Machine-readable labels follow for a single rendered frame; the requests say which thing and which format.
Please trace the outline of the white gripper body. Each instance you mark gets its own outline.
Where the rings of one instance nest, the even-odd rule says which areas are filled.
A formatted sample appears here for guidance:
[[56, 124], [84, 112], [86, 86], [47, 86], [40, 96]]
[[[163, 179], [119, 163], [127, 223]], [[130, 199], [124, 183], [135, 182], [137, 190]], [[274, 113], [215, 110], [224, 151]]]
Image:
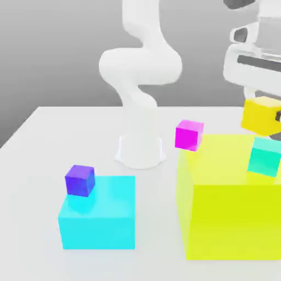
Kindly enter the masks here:
[[263, 54], [253, 44], [235, 43], [226, 52], [225, 80], [281, 97], [281, 56]]

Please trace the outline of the small teal cube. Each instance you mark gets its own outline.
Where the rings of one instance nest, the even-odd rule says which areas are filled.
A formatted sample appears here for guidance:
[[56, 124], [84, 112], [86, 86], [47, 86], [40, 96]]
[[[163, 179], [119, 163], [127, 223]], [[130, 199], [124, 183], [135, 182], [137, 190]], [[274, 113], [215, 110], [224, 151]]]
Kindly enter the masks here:
[[281, 161], [281, 141], [255, 137], [250, 154], [248, 171], [276, 177]]

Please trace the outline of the large yellow-green box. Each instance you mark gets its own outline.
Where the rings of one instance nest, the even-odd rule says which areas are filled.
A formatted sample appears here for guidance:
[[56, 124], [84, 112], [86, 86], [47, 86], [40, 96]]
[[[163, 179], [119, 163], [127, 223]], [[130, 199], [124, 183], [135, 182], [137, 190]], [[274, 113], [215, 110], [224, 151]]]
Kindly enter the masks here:
[[206, 134], [180, 150], [176, 204], [187, 260], [281, 260], [281, 161], [248, 171], [255, 136]]

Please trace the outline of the small magenta cube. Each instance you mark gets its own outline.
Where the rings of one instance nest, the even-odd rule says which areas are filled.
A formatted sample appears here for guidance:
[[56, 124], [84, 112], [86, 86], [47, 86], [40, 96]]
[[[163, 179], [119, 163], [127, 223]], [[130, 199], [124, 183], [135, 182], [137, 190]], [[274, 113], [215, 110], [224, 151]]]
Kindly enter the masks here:
[[176, 127], [175, 147], [197, 151], [203, 137], [204, 123], [182, 120]]

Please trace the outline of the large cyan box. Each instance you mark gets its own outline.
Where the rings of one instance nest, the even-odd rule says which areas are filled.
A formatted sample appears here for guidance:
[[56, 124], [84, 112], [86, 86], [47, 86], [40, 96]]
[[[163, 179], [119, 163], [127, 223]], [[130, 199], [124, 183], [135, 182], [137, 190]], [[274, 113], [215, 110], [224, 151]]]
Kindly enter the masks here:
[[88, 197], [67, 195], [58, 215], [65, 250], [136, 246], [135, 176], [98, 176]]

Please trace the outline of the small purple cube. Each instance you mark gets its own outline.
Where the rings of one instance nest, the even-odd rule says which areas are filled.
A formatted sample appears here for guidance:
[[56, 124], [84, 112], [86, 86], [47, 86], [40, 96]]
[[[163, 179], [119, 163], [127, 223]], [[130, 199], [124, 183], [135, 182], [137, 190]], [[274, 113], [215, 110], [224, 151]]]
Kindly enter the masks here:
[[73, 165], [65, 175], [65, 182], [68, 195], [88, 197], [95, 186], [94, 168]]

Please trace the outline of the small yellow cube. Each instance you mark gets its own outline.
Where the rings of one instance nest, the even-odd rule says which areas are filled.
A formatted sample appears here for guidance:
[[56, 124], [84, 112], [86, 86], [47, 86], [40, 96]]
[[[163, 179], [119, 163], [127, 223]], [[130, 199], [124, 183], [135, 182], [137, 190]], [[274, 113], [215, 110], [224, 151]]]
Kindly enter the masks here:
[[281, 100], [256, 97], [254, 101], [244, 103], [241, 127], [261, 136], [280, 133], [281, 122], [276, 120], [276, 113], [280, 110]]

